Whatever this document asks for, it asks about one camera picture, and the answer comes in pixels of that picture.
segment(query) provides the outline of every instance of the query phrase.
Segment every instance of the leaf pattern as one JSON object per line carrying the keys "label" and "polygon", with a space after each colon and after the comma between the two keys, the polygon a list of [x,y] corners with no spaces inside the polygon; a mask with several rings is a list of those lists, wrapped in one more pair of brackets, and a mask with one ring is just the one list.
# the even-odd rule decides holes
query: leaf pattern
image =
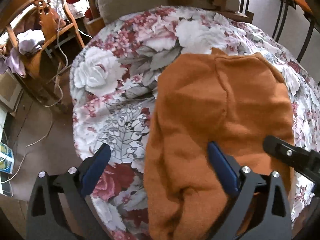
{"label": "leaf pattern", "polygon": [[[210,54],[212,47],[228,55],[260,52],[273,64],[288,87],[295,145],[320,151],[320,88],[292,54],[262,30],[190,7],[160,7],[121,17],[90,41],[70,70],[77,154],[82,159],[92,156],[102,143],[112,149],[92,201],[114,238],[151,239],[143,172],[158,77],[180,53]],[[89,80],[101,66],[121,73],[114,75],[112,89],[79,85],[80,68]],[[292,220],[313,196],[311,181],[297,173],[296,181]]]}

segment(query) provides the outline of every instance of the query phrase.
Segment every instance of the orange fabric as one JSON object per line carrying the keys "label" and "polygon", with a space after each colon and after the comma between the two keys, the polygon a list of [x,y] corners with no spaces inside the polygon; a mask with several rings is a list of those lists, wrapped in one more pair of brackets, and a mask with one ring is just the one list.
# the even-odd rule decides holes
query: orange fabric
{"label": "orange fabric", "polygon": [[305,0],[294,0],[305,12],[311,13],[312,11]]}
{"label": "orange fabric", "polygon": [[158,79],[144,175],[154,240],[202,239],[223,211],[210,141],[256,173],[279,171],[290,190],[290,168],[262,149],[269,134],[294,143],[282,75],[259,53],[213,53],[183,54]]}

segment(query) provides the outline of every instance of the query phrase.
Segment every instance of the orange object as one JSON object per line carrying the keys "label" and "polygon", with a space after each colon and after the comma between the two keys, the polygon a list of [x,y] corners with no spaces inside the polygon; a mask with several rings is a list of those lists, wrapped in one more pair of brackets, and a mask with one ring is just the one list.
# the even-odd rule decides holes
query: orange object
{"label": "orange object", "polygon": [[305,12],[311,13],[312,11],[305,0],[294,0]]}
{"label": "orange object", "polygon": [[144,186],[154,240],[203,239],[228,197],[207,160],[207,145],[254,172],[290,168],[263,151],[267,135],[294,143],[292,106],[281,73],[260,53],[183,54],[158,79],[146,149]]}

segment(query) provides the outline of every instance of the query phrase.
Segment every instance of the silver screw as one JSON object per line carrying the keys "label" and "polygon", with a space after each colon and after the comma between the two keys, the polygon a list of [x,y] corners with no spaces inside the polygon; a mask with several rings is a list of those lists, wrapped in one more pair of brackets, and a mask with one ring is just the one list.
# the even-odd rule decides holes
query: silver screw
{"label": "silver screw", "polygon": [[71,168],[68,170],[68,172],[69,172],[70,174],[74,174],[74,173],[76,173],[76,171],[77,171],[77,168],[76,168],[76,167],[71,167]]}
{"label": "silver screw", "polygon": [[251,172],[251,169],[250,169],[248,166],[244,166],[244,167],[242,167],[242,171],[243,171],[244,173],[250,173],[250,172]]}
{"label": "silver screw", "polygon": [[39,172],[39,178],[43,178],[44,176],[45,176],[45,171],[41,171],[41,172]]}
{"label": "silver screw", "polygon": [[280,177],[280,173],[277,172],[277,171],[274,171],[274,172],[272,173],[272,176],[274,176],[275,178],[279,178],[279,177]]}

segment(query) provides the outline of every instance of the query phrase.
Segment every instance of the folded orange garment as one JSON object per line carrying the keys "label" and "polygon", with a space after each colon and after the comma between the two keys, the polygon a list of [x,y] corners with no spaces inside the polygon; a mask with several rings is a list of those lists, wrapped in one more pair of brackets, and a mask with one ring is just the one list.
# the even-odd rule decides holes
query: folded orange garment
{"label": "folded orange garment", "polygon": [[207,160],[210,141],[256,173],[279,171],[290,190],[290,168],[262,149],[266,135],[294,143],[281,73],[260,53],[215,53],[183,54],[158,80],[144,175],[154,240],[201,239],[224,210],[228,198]]}

